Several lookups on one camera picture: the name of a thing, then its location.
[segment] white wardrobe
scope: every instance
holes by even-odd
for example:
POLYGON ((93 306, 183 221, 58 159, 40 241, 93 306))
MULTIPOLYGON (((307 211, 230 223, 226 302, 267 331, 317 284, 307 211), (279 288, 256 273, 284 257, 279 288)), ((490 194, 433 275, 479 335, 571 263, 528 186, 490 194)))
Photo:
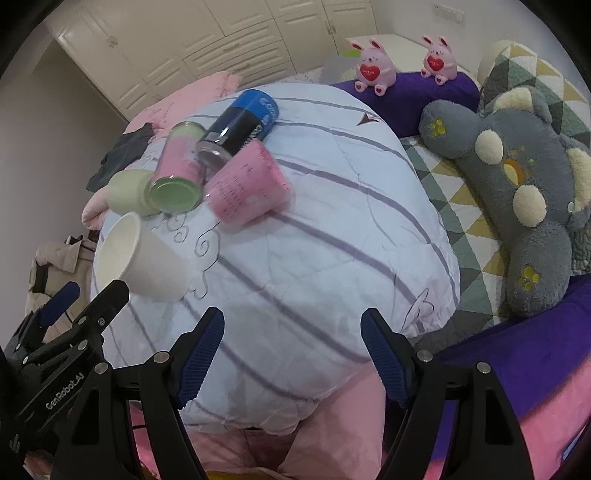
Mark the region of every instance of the white wardrobe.
POLYGON ((273 82, 376 33, 369 0, 65 0, 45 23, 129 119, 213 72, 273 82))

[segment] pink bunny figurine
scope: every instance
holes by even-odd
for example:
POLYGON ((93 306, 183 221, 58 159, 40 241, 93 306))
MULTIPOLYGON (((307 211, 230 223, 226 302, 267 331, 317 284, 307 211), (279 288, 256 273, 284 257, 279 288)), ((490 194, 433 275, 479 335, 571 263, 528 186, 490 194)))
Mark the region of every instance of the pink bunny figurine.
POLYGON ((447 40, 439 37, 439 43, 435 45, 428 36, 424 35, 423 41, 429 50, 423 60, 425 68, 421 69, 421 76, 427 78, 435 75, 435 83, 438 85, 443 85, 448 80, 455 80, 457 77, 456 58, 453 56, 447 40))
POLYGON ((369 48, 363 48, 356 43, 351 44, 353 48, 361 50, 361 58, 357 65, 359 80, 355 82, 355 90, 361 93, 368 86, 373 86, 375 94, 381 97, 388 87, 396 82, 396 67, 376 39, 370 38, 369 43, 369 48))

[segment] light green cup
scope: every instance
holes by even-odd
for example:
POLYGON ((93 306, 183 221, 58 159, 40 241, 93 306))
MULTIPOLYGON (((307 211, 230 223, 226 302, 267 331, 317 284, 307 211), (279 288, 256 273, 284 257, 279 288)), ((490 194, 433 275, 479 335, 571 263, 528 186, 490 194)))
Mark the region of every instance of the light green cup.
POLYGON ((136 212, 145 217, 160 210, 148 201, 148 186, 154 172, 149 170, 122 170, 109 181, 107 203, 119 215, 136 212))

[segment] metal screw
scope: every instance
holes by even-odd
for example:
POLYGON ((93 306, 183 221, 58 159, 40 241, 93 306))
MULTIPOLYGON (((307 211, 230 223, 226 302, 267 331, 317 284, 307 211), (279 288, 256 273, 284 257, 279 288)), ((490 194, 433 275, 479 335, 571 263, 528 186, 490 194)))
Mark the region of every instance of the metal screw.
POLYGON ((105 373, 108 369, 109 365, 104 362, 95 365, 95 372, 99 375, 105 373))
POLYGON ((481 373, 481 374, 489 374, 491 373, 491 366, 489 364, 487 364, 486 362, 478 362, 476 364, 476 369, 481 373))
POLYGON ((163 364, 163 363, 167 362, 169 358, 170 358, 170 355, 168 354, 168 352, 158 352, 157 354, 154 355, 154 361, 157 364, 163 364))
POLYGON ((429 350, 419 350, 417 352, 417 358, 421 362, 425 362, 426 364, 433 360, 433 354, 429 350))

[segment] gray stuffed animal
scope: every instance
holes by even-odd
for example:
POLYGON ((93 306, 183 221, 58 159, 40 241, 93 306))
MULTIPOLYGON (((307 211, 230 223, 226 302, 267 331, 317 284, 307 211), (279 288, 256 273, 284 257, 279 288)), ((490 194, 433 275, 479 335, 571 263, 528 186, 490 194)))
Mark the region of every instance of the gray stuffed animal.
POLYGON ((589 219, 591 157, 551 126, 531 87, 499 95, 479 116, 436 100, 421 116, 425 145, 450 158, 480 194, 510 252, 507 299, 530 317, 556 305, 571 275, 569 232, 589 219))

